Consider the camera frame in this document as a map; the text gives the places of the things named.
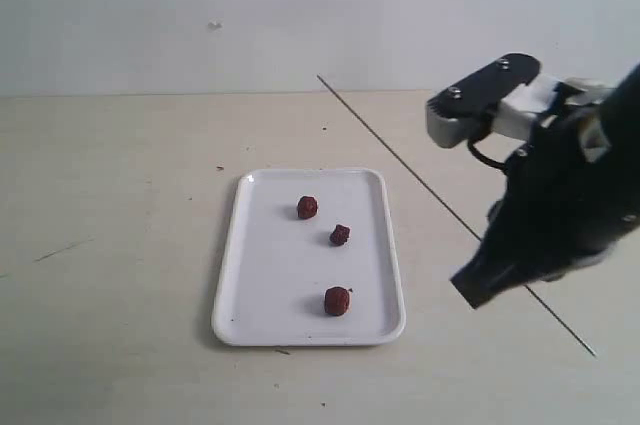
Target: screw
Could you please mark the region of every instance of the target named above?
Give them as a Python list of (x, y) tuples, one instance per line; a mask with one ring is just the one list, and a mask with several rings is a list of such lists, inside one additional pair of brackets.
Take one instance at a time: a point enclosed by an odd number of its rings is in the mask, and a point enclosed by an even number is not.
[(462, 91), (458, 87), (447, 88), (447, 93), (454, 100), (460, 100), (462, 98)]
[(496, 60), (496, 65), (498, 65), (498, 68), (500, 70), (509, 70), (509, 59), (507, 58), (499, 58), (498, 60)]

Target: tray rim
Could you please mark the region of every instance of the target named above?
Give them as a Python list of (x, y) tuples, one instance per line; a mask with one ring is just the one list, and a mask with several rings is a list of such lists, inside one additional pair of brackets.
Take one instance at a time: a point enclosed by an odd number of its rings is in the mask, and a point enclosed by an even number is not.
[[(275, 174), (275, 173), (317, 173), (324, 174), (327, 172), (360, 172), (360, 173), (369, 173), (373, 175), (378, 181), (379, 186), (382, 191), (382, 208), (384, 212), (384, 219), (387, 231), (387, 239), (389, 242), (389, 252), (391, 259), (391, 269), (393, 274), (393, 281), (395, 285), (395, 294), (396, 294), (396, 302), (399, 312), (398, 321), (395, 327), (389, 332), (373, 337), (371, 339), (340, 339), (337, 341), (333, 338), (314, 338), (312, 342), (304, 342), (304, 343), (253, 343), (253, 342), (244, 342), (237, 341), (233, 337), (228, 336), (223, 328), (220, 326), (219, 321), (221, 320), (220, 315), (217, 313), (218, 304), (221, 300), (220, 295), (223, 289), (223, 284), (227, 280), (227, 274), (230, 269), (229, 264), (229, 249), (230, 244), (233, 239), (234, 234), (237, 229), (237, 210), (238, 204), (242, 199), (243, 195), (243, 187), (249, 183), (249, 178), (252, 175), (257, 173), (263, 174)], [(384, 343), (389, 343), (396, 340), (404, 331), (407, 323), (407, 311), (404, 304), (404, 296), (402, 293), (402, 282), (400, 278), (400, 267), (398, 265), (398, 257), (396, 253), (396, 245), (393, 236), (393, 225), (391, 223), (391, 211), (389, 207), (389, 198), (387, 195), (387, 185), (384, 180), (382, 174), (374, 169), (366, 168), (366, 167), (340, 167), (340, 168), (257, 168), (251, 170), (250, 172), (245, 173), (238, 179), (238, 185), (236, 187), (236, 194), (233, 200), (233, 207), (231, 210), (231, 219), (229, 220), (229, 226), (227, 229), (227, 237), (225, 240), (225, 248), (222, 256), (222, 261), (220, 264), (220, 272), (218, 276), (218, 283), (216, 286), (216, 294), (213, 301), (213, 309), (211, 310), (211, 328), (215, 336), (224, 344), (230, 346), (240, 346), (240, 347), (277, 347), (277, 346), (287, 346), (287, 347), (342, 347), (342, 346), (366, 346), (366, 345), (382, 345)]]

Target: white rectangular tray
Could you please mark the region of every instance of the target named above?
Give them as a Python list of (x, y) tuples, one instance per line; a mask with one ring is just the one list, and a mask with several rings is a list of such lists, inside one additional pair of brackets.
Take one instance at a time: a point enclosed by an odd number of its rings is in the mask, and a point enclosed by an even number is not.
[[(318, 213), (297, 217), (303, 195)], [(349, 241), (331, 245), (336, 224)], [(351, 288), (341, 317), (324, 313), (327, 288)], [(387, 194), (367, 169), (255, 170), (240, 179), (211, 317), (229, 345), (375, 345), (404, 329)]]

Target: red food piece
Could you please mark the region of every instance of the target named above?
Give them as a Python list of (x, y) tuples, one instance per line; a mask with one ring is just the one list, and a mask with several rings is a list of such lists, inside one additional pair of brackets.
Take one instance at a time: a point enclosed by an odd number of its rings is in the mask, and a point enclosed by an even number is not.
[(302, 197), (298, 202), (298, 218), (315, 217), (318, 213), (318, 202), (313, 197)]
[(344, 225), (336, 225), (336, 229), (329, 235), (329, 240), (334, 245), (344, 245), (349, 240), (351, 229)]
[(349, 309), (349, 292), (342, 287), (333, 287), (324, 293), (324, 311), (339, 317)]

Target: beige table surface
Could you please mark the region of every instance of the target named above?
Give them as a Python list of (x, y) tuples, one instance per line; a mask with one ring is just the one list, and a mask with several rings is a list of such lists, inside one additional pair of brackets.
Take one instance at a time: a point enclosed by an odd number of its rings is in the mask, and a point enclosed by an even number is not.
[[(422, 121), (412, 123), (421, 94), (360, 98), (358, 107), (422, 173), (438, 170), (453, 206), (484, 213), (499, 180), (485, 182), (475, 165), (429, 148)], [(403, 133), (410, 137), (396, 137)], [(220, 344), (210, 315), (237, 179), (256, 168), (344, 166), (386, 178), (404, 334), (380, 347), (290, 355)], [(637, 365), (620, 376), (617, 361), (592, 359), (525, 292), (469, 309), (448, 278), (476, 241), (328, 93), (4, 99), (0, 170), (1, 423), (638, 416)], [(611, 291), (572, 309), (572, 299), (589, 296), (570, 297), (573, 283), (558, 294), (567, 314), (578, 320), (584, 305), (601, 324), (588, 328), (586, 317), (581, 328), (609, 356), (630, 358), (637, 346), (597, 333), (621, 333), (622, 317), (600, 310), (623, 299)]]

